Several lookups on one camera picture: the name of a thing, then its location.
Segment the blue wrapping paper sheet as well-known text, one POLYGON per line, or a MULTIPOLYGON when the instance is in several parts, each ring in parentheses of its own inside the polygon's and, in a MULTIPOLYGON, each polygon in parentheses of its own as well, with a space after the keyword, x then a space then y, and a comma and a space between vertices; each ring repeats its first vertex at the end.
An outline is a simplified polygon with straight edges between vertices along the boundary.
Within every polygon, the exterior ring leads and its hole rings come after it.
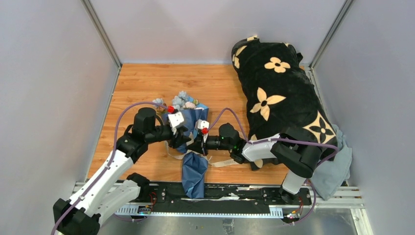
MULTIPOLYGON (((196 105, 195 109, 184 109, 184 127, 187 128, 184 135, 192 138, 197 134, 195 125, 198 120, 207 120, 209 108, 204 104, 196 105)), ((189 198, 203 198, 205 189, 205 173, 208 169, 208 160, 198 153, 189 152, 186 144, 177 148, 181 153, 177 158, 182 160, 182 186, 185 195, 189 198)))

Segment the cream printed ribbon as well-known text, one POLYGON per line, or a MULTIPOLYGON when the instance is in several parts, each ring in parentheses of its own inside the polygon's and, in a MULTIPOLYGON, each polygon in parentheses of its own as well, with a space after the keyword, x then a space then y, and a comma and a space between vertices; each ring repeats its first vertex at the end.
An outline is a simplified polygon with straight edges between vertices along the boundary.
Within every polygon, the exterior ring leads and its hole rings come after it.
MULTIPOLYGON (((177 160, 182 160, 184 157, 185 157, 185 155, 187 155, 187 154, 189 154, 189 153, 195 153, 194 151, 192 151, 192 150, 188 150, 188 151, 186 151, 184 154, 181 154, 181 155, 172 155, 171 153, 170 153, 170 147, 168 146, 168 142, 167 141, 164 141, 164 145, 165 145, 165 148, 166 148, 166 152, 167 152, 167 155, 168 156, 170 156, 170 157, 173 157, 173 158, 175 158, 175 159, 177 159, 177 160)), ((203 156, 203 158, 205 159, 205 160, 207 160, 207 163, 210 165, 210 166, 212 166, 212 167, 216 167, 216 168, 219 168, 219 167, 226 167, 226 166, 230 166, 230 165, 238 165, 239 163, 237 163, 235 160, 233 160, 233 159, 229 159, 229 160, 225 160, 225 161, 220 161, 220 162, 215 162, 215 163, 213 163, 212 161, 211 161, 211 158, 212 158, 212 156, 208 159, 206 156, 203 156)))

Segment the fake flower bunch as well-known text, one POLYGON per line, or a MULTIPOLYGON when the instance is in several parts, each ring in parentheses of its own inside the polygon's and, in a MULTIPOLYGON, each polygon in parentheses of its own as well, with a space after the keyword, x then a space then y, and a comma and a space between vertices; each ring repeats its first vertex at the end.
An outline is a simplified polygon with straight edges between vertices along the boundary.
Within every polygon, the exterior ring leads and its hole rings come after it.
MULTIPOLYGON (((159 105, 153 105, 156 112, 160 114, 168 113, 168 107, 170 105, 166 104, 162 98, 156 98, 152 102, 165 106, 165 108, 163 108, 159 105)), ((185 109, 195 109, 199 104, 200 102, 197 99, 192 98, 186 91, 180 91, 178 95, 174 96, 171 102, 171 106, 178 111, 185 109)))

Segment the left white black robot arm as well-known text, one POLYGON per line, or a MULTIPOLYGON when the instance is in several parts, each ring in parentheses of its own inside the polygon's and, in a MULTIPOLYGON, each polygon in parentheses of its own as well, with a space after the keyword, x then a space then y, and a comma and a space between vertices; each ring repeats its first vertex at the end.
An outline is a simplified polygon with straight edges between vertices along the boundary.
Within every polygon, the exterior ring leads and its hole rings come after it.
POLYGON ((115 136, 113 150, 99 170, 69 199, 58 199, 53 205, 54 227, 51 234, 96 235, 102 225, 126 203, 145 202, 150 196, 147 178, 134 173, 113 191, 114 183, 129 170, 155 142, 167 141, 173 148, 190 141, 185 135, 185 118, 168 107, 167 122, 156 110, 140 108, 121 137, 115 136))

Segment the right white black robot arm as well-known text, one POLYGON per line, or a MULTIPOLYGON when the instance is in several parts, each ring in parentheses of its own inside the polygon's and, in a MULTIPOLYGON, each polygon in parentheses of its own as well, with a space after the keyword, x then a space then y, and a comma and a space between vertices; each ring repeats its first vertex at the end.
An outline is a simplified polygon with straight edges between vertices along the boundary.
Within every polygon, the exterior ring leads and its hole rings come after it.
POLYGON ((322 148, 295 128, 285 128, 268 139, 248 142, 229 124, 219 127, 219 134, 211 136, 207 129, 198 130, 187 148, 206 155, 209 150, 226 150, 239 164, 283 164, 288 168, 276 198, 290 205, 299 199, 299 190, 306 179, 313 176, 322 155, 322 148))

